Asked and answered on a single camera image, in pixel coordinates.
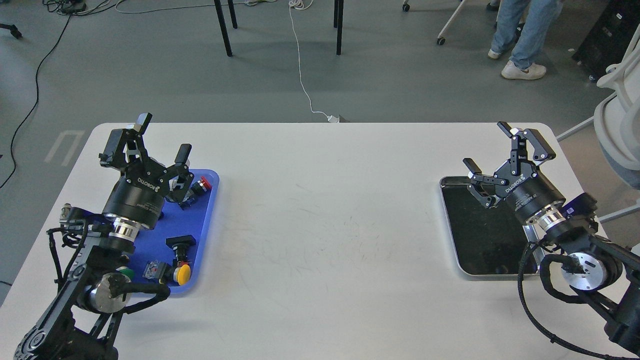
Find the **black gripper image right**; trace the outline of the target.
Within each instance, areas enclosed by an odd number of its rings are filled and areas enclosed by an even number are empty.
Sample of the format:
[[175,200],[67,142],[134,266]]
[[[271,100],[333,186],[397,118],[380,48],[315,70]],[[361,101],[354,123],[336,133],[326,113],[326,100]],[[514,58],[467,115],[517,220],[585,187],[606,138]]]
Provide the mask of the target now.
[[556,153],[536,129],[518,129],[505,121],[498,127],[510,137],[510,157],[492,176],[482,174],[471,158],[462,162],[470,171],[467,189],[485,208],[498,207],[514,212],[521,224],[536,217],[545,207],[562,207],[566,198],[553,183],[538,172],[538,166],[556,158]]

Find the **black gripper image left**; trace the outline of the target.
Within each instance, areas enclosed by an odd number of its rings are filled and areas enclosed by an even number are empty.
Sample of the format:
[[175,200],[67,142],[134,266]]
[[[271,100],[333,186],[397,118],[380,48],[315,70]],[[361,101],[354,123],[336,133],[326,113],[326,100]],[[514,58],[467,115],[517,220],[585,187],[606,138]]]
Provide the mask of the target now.
[[155,228],[166,201],[181,203],[194,180],[188,158],[192,145],[183,143],[174,165],[165,168],[146,157],[143,134],[151,122],[150,112],[141,113],[135,123],[124,129],[114,129],[102,153],[99,164],[120,171],[102,214],[115,221],[128,219],[152,230]]

